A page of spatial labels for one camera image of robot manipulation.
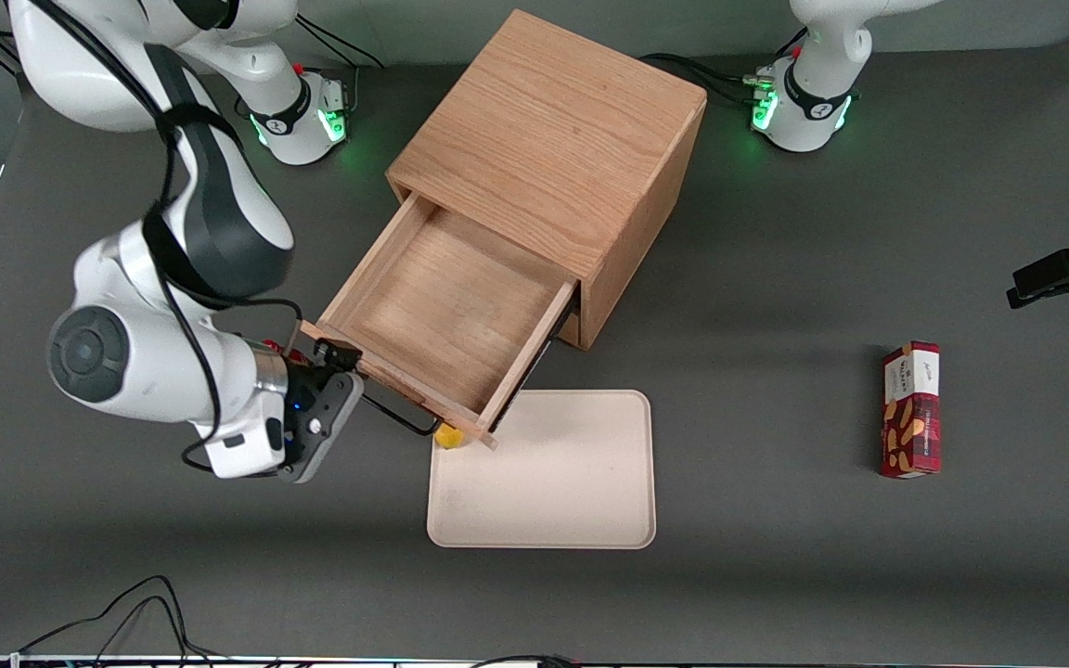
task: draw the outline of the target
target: gray table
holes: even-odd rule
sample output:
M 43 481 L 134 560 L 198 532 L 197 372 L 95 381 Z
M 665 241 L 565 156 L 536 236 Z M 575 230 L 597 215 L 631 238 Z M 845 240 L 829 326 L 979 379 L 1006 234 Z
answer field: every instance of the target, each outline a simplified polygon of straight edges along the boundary
M 365 73 L 352 143 L 316 166 L 276 165 L 242 126 L 297 234 L 279 293 L 310 316 L 390 219 L 383 170 L 458 73 Z M 0 182 L 0 651 L 161 572 L 197 642 L 245 654 L 1069 665 L 1069 299 L 1004 297 L 1069 246 L 1069 46 L 879 56 L 862 89 L 810 156 L 714 103 L 597 347 L 531 378 L 650 398 L 657 540 L 636 553 L 437 548 L 428 445 L 370 410 L 293 487 L 214 481 L 179 463 L 186 426 L 63 398 L 44 348 L 73 261 L 143 212 L 161 151 L 26 95 Z M 946 469 L 893 482 L 878 356 L 912 338 L 943 347 Z M 153 616 L 122 650 L 173 643 Z

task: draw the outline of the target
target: wooden drawer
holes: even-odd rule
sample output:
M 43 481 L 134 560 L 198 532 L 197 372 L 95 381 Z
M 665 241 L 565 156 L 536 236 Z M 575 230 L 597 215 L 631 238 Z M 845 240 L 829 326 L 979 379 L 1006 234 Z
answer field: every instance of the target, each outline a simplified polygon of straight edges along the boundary
M 410 193 L 309 333 L 352 343 L 366 376 L 492 446 L 489 431 L 576 286 L 567 270 Z

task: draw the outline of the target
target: wooden cabinet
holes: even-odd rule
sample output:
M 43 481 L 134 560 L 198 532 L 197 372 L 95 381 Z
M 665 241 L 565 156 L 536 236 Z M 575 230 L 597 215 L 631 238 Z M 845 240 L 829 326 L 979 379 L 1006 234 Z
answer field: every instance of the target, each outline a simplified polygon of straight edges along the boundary
M 675 207 L 704 103 L 510 14 L 387 170 L 403 206 L 309 333 L 489 442 L 557 323 L 593 345 Z

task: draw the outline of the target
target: yellow object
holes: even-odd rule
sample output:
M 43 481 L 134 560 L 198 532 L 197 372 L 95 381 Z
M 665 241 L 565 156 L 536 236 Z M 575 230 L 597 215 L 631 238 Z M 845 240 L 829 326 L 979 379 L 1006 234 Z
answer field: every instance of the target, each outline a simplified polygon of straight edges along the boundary
M 436 429 L 436 442 L 446 451 L 459 448 L 464 442 L 464 432 L 449 424 L 440 424 L 439 429 Z

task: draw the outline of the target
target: black strap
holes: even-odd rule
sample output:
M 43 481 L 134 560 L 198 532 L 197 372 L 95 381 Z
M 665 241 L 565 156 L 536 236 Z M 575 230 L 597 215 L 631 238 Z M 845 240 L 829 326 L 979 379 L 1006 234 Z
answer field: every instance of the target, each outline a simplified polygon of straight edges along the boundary
M 836 109 L 840 108 L 840 105 L 843 105 L 843 102 L 848 99 L 848 95 L 852 94 L 852 90 L 848 90 L 842 95 L 836 95 L 835 97 L 819 97 L 819 95 L 807 93 L 803 90 L 802 86 L 799 86 L 799 81 L 794 79 L 794 63 L 791 63 L 786 68 L 784 84 L 786 94 L 797 106 L 802 107 L 803 114 L 806 114 L 806 120 L 823 120 L 831 116 L 832 113 L 835 113 Z
M 299 77 L 299 95 L 288 109 L 283 109 L 277 114 L 260 114 L 254 110 L 251 110 L 250 113 L 258 120 L 259 125 L 265 127 L 272 135 L 281 136 L 290 135 L 296 127 L 296 122 L 305 118 L 309 109 L 311 109 L 311 88 L 308 86 L 308 81 Z
M 238 0 L 229 0 L 229 12 L 226 13 L 224 18 L 221 18 L 217 27 L 224 30 L 227 27 L 234 25 L 234 21 L 237 19 L 237 4 Z
M 171 135 L 173 128 L 192 125 L 192 123 L 204 123 L 204 125 L 216 127 L 223 131 L 226 137 L 233 139 L 238 149 L 242 149 L 242 139 L 238 138 L 234 126 L 221 118 L 221 114 L 204 105 L 197 105 L 196 102 L 184 102 L 182 105 L 175 105 L 156 118 L 156 128 L 165 136 Z
M 242 150 L 242 140 L 237 138 L 237 130 L 230 125 L 219 113 L 195 102 L 182 103 L 168 109 L 165 113 L 156 118 L 156 127 L 160 135 L 167 140 L 173 141 L 175 128 L 192 123 L 204 123 L 204 125 L 216 127 L 227 137 L 234 140 L 237 149 Z M 204 305 L 208 308 L 223 308 L 229 306 L 229 299 L 224 299 L 219 293 L 214 291 L 211 284 L 192 267 L 191 261 L 187 259 L 180 242 L 175 240 L 175 235 L 171 231 L 165 219 L 165 207 L 170 202 L 154 202 L 143 215 L 143 239 L 148 243 L 148 250 L 151 252 L 151 260 L 161 269 L 167 279 L 177 288 L 186 288 L 188 291 L 199 293 L 210 299 L 216 299 L 216 304 Z

